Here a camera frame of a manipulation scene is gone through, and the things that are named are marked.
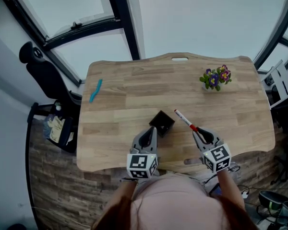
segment wooden table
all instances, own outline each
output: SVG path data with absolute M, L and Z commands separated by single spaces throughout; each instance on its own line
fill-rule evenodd
M 174 61 L 172 58 L 188 60 Z M 202 89 L 199 77 L 207 68 L 226 64 L 232 82 L 220 92 Z M 92 103 L 91 94 L 102 79 Z M 164 138 L 158 137 L 160 169 L 190 173 L 205 168 L 190 128 L 174 113 L 178 109 L 194 125 L 214 129 L 232 156 L 269 151 L 275 135 L 267 97 L 248 57 L 210 58 L 170 53 L 155 58 L 90 65 L 82 98 L 77 165 L 84 171 L 126 167 L 133 138 L 160 111 L 175 120 Z M 193 159 L 195 164 L 185 165 Z

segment person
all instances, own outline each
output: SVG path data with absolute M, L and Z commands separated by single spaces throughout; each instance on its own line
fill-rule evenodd
M 93 230 L 256 230 L 228 170 L 217 172 L 222 196 L 209 197 L 187 176 L 154 177 L 135 191 L 123 180 Z

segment black and white pattern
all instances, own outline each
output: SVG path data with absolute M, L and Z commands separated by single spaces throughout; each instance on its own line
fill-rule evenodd
M 155 169 L 157 167 L 157 159 L 155 158 L 152 165 L 149 168 L 150 176 L 154 173 Z
M 229 158 L 216 164 L 216 171 L 220 171 L 229 166 Z
M 145 169 L 147 164 L 147 156 L 133 155 L 129 168 Z
M 228 152 L 226 151 L 225 147 L 223 147 L 223 146 L 212 150 L 211 153 L 212 153 L 212 156 L 214 157 L 214 159 L 216 161 L 219 161 L 219 160 L 229 156 Z
M 204 162 L 210 170 L 213 170 L 213 163 L 208 158 L 204 157 Z
M 146 171 L 130 171 L 133 178 L 148 178 Z

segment floor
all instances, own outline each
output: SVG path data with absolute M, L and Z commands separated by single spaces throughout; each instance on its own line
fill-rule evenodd
M 268 152 L 248 152 L 233 158 L 241 166 L 238 185 L 255 188 L 277 188 L 288 196 L 288 181 L 273 186 L 279 167 L 273 161 L 283 154 L 285 135 L 275 127 L 276 147 Z M 45 229 L 88 229 L 102 214 L 103 208 L 126 175 L 123 168 L 82 172 L 76 165 L 76 154 L 69 154 L 43 138 L 41 121 L 34 120 L 30 137 L 31 187 L 40 224 Z M 260 220 L 255 209 L 260 204 L 259 190 L 251 189 L 245 200 L 254 221 Z

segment black box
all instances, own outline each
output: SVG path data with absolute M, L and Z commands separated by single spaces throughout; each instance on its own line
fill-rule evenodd
M 156 127 L 158 135 L 164 137 L 168 133 L 168 131 L 172 128 L 174 123 L 175 121 L 173 119 L 171 119 L 164 112 L 160 111 L 153 118 L 153 120 L 149 122 L 149 125 Z

